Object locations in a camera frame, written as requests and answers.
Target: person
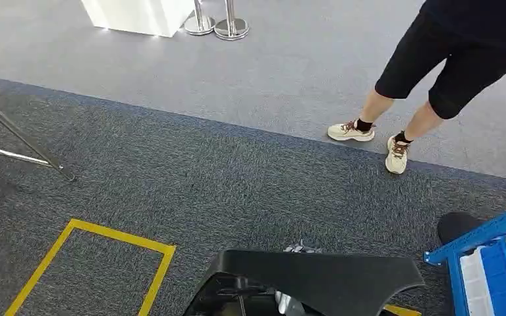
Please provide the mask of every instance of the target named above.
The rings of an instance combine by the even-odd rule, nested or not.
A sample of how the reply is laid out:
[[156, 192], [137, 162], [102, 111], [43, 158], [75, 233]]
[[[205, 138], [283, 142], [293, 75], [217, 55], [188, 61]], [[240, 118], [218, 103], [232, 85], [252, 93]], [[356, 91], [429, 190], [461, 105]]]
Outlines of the person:
[[367, 142], [373, 123], [395, 99], [405, 99], [440, 62], [443, 70], [428, 100], [406, 128], [387, 142], [387, 170], [405, 171], [415, 139], [451, 119], [484, 88], [506, 74], [506, 1], [427, 0], [402, 37], [359, 117], [328, 128], [334, 140]]

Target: black shirt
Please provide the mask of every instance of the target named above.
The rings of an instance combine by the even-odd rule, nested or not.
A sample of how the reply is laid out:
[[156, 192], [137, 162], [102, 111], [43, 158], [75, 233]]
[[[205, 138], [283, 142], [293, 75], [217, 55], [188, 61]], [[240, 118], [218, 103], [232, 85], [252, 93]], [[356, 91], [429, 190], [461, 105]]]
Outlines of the black shirt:
[[422, 10], [463, 37], [506, 48], [506, 0], [427, 0]]

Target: blue metal rack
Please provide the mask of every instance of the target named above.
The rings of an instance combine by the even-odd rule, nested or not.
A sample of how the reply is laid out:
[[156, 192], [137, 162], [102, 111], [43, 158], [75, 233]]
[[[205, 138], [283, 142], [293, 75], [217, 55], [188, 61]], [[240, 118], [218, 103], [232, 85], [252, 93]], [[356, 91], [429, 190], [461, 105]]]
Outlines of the blue metal rack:
[[506, 237], [480, 251], [486, 274], [492, 309], [496, 315], [506, 315]]
[[453, 303], [456, 316], [469, 316], [464, 290], [463, 273], [460, 258], [464, 252], [481, 246], [495, 238], [506, 235], [506, 213], [498, 216], [452, 242], [424, 254], [424, 261], [431, 265], [449, 266]]

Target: white panel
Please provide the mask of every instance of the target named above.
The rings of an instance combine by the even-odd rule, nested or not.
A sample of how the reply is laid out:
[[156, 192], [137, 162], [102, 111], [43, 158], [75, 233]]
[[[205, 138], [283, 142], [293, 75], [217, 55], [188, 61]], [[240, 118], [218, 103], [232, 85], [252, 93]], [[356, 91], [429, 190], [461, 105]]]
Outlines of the white panel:
[[95, 26], [173, 36], [193, 11], [193, 0], [82, 0]]
[[475, 250], [472, 255], [461, 257], [468, 312], [470, 316], [494, 316], [480, 249]]

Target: white counter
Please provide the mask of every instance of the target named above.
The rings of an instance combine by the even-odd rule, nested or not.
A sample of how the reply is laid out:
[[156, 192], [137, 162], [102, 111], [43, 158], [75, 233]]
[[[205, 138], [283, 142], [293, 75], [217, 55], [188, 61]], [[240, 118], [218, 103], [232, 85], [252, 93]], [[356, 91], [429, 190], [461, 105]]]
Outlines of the white counter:
[[193, 0], [82, 0], [94, 26], [172, 37], [194, 9]]

